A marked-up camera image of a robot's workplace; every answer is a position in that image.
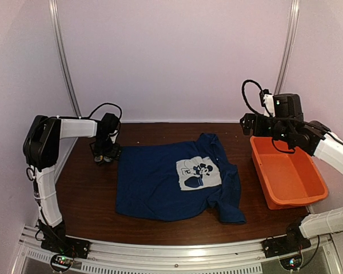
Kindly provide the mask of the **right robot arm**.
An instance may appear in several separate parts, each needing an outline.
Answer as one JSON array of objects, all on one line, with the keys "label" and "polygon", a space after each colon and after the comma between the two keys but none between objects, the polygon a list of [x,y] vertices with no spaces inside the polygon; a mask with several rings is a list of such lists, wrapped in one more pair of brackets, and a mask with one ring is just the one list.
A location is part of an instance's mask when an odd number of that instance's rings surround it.
[{"label": "right robot arm", "polygon": [[[283,141],[289,154],[300,148],[343,175],[343,141],[322,123],[304,121],[297,94],[272,95],[268,90],[261,90],[260,100],[265,113],[251,109],[240,120],[245,135],[268,137],[272,142]],[[285,251],[293,252],[304,238],[337,232],[343,232],[343,207],[304,217],[288,228],[281,245]]]}]

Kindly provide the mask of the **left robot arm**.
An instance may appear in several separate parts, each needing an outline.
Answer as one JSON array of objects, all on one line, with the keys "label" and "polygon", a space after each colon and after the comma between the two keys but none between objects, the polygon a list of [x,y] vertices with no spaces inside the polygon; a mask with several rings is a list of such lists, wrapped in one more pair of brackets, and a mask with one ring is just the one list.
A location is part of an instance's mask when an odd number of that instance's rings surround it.
[{"label": "left robot arm", "polygon": [[71,242],[66,237],[65,222],[59,210],[55,190],[54,169],[62,139],[94,138],[91,153],[97,164],[119,158],[121,147],[116,142],[121,118],[106,113],[101,120],[44,116],[34,118],[23,144],[27,177],[33,182],[34,198],[39,210],[39,227],[48,243],[58,253],[66,253]]}]

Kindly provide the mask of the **navy white clothing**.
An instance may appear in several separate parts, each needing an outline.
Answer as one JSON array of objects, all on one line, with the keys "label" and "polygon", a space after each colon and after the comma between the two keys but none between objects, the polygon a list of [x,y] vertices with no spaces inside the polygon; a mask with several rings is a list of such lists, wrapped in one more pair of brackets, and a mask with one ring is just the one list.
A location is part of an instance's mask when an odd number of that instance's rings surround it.
[{"label": "navy white clothing", "polygon": [[179,221],[215,208],[222,223],[245,224],[241,183],[216,134],[196,141],[122,149],[115,210],[141,219]]}]

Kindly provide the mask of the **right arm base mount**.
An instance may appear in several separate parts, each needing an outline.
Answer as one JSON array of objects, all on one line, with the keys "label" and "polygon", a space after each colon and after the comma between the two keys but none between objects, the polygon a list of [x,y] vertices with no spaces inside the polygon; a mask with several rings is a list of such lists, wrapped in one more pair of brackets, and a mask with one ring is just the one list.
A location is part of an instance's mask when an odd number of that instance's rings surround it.
[{"label": "right arm base mount", "polygon": [[297,253],[305,248],[311,247],[309,239],[303,238],[298,241],[289,240],[286,235],[268,237],[263,240],[261,244],[266,258],[287,255],[289,253]]}]

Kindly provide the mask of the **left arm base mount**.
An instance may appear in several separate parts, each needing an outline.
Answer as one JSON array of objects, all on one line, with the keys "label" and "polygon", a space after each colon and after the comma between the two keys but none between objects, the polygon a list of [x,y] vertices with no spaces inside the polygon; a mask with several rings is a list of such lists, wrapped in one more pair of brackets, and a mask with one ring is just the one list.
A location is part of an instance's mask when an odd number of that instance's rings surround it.
[{"label": "left arm base mount", "polygon": [[87,259],[90,242],[87,240],[66,237],[65,244],[58,241],[45,239],[41,243],[41,248],[52,253],[58,253],[71,258]]}]

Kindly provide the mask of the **black brooch display box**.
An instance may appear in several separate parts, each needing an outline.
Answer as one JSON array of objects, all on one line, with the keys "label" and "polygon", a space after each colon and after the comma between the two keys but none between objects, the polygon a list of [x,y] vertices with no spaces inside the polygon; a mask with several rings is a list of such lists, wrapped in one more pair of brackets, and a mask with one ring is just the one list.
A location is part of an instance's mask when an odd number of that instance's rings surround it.
[{"label": "black brooch display box", "polygon": [[[94,158],[96,157],[96,156],[99,156],[100,154],[97,154],[96,152],[95,152],[95,142],[91,142],[90,144],[89,144],[89,147],[90,147],[90,151],[91,151],[91,153],[92,153],[92,156],[93,156],[93,160],[94,160]],[[104,163],[105,161],[103,160],[102,162],[100,162],[100,163],[96,163],[98,166],[100,166],[100,165],[102,165],[103,163]]]}]

